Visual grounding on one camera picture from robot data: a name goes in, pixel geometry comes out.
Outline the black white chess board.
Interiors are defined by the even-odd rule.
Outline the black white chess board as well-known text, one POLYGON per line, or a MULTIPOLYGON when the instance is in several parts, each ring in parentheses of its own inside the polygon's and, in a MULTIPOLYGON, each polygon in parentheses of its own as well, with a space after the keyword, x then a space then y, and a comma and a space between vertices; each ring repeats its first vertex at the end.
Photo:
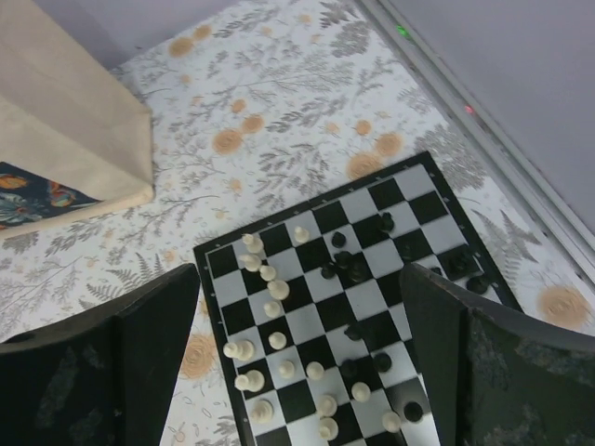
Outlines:
POLYGON ((316 198, 261 219, 245 228, 263 241, 261 260, 288 283, 287 299, 277 301, 282 314, 268 318, 263 305, 275 301, 256 272, 245 269, 238 256, 245 254, 242 232, 233 231, 199 245, 194 254, 205 293, 213 332, 219 347, 249 340, 255 354, 249 361, 223 359, 222 369, 239 438, 243 445, 320 445, 316 403, 323 395, 338 404, 338 445, 435 445, 438 435, 425 393, 413 336, 406 319, 399 278, 404 265, 415 262, 458 285, 485 275, 490 287, 483 295, 511 308, 518 301, 488 254, 481 238, 447 184, 431 155, 422 152, 374 174, 330 190, 316 198), (377 222, 391 213, 394 230, 384 233, 377 222), (310 232, 310 240, 297 243, 295 227, 310 232), (335 232, 347 242, 331 244, 335 232), (446 274, 449 253, 466 247, 476 271, 459 280, 446 274), (349 251, 354 261, 365 263, 368 280, 353 283, 347 269, 326 280, 321 266, 334 254, 349 251), (346 328, 360 323, 364 338, 351 341, 346 328), (284 333, 287 344, 275 350, 269 335, 284 333), (384 374, 375 370, 373 358, 390 355, 392 366, 384 374), (346 359, 357 363, 353 378, 341 375, 346 359), (283 379, 282 361, 292 361, 295 374, 283 379), (309 362, 324 367, 321 380, 306 375, 309 362), (234 387, 238 374, 259 370, 265 385, 256 393, 234 387), (356 401, 351 387, 365 382, 371 389, 367 402, 356 401), (257 424, 250 412, 257 400, 268 400, 274 409, 269 423, 257 424), (424 411, 410 423, 403 407, 418 402, 424 411), (396 412, 402 421, 397 433, 386 431, 382 414, 396 412))

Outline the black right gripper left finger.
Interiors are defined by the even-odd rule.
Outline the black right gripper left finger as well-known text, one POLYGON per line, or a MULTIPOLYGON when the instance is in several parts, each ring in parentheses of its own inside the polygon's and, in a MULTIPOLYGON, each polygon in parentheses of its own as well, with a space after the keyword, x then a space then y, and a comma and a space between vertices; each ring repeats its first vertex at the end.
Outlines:
POLYGON ((159 444, 199 286, 185 264, 2 342, 2 444, 159 444))

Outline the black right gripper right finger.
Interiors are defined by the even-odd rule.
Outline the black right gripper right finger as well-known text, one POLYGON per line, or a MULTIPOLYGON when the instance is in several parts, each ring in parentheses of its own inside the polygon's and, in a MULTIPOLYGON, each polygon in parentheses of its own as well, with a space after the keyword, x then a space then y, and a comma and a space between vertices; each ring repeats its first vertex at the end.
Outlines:
POLYGON ((442 445, 591 445, 594 339, 417 264, 400 285, 442 445))

